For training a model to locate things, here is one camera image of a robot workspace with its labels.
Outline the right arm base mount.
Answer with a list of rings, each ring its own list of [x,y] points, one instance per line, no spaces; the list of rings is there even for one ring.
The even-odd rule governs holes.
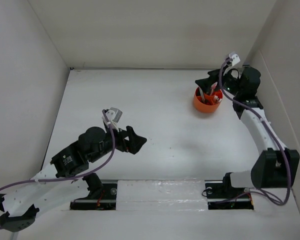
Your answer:
[[[201,195],[207,199],[208,210],[254,210],[249,189],[233,187],[230,173],[222,180],[206,180]]]

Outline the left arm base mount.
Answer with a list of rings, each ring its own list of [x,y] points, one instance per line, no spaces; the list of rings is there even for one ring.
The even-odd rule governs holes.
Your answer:
[[[96,173],[83,178],[89,191],[86,197],[70,202],[74,211],[114,211],[117,205],[118,180],[100,180]]]

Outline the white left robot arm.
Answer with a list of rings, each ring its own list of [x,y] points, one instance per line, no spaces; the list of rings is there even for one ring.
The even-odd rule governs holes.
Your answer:
[[[34,177],[0,188],[0,230],[22,231],[40,215],[73,200],[96,200],[97,209],[104,209],[102,199],[110,190],[96,172],[115,151],[135,155],[146,142],[131,126],[88,128]]]

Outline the pink pencil sharpener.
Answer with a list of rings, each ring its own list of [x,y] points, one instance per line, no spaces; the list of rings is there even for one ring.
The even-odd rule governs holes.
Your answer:
[[[213,97],[213,103],[214,104],[219,104],[222,101],[222,98],[218,97],[217,95],[215,95]]]

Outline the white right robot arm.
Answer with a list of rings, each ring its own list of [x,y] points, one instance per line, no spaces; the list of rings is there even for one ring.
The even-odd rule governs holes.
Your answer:
[[[291,188],[300,155],[278,138],[266,118],[264,107],[257,97],[261,73],[248,67],[239,77],[234,77],[231,70],[215,69],[208,72],[207,78],[198,79],[195,83],[198,95],[210,107],[216,106],[226,93],[231,94],[229,99],[233,110],[248,129],[259,153],[252,169],[229,174],[229,180],[221,184],[222,193],[233,197],[240,188]]]

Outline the orange round compartment container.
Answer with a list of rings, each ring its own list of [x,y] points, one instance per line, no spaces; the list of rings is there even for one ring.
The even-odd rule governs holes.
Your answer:
[[[194,108],[201,112],[201,113],[214,113],[219,105],[219,104],[214,104],[213,103],[213,98],[214,96],[218,96],[219,98],[223,99],[223,93],[221,90],[215,91],[212,95],[207,95],[204,94],[205,99],[206,99],[206,104],[202,103],[202,98],[200,96],[200,92],[199,92],[199,87],[196,88],[195,93],[194,93],[194,97],[193,97],[193,106]]]

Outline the front metal rail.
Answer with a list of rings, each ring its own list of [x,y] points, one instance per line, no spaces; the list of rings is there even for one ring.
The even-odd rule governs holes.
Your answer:
[[[202,196],[205,180],[119,180],[116,210],[199,211],[207,208]]]

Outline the black handled scissors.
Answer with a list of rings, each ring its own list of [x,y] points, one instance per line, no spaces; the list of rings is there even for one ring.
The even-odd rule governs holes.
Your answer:
[[[199,93],[200,93],[200,96],[201,96],[201,102],[202,102],[203,104],[206,104],[207,101],[206,101],[206,98],[205,98],[205,92],[202,90],[201,87],[199,87],[198,89],[199,89]]]

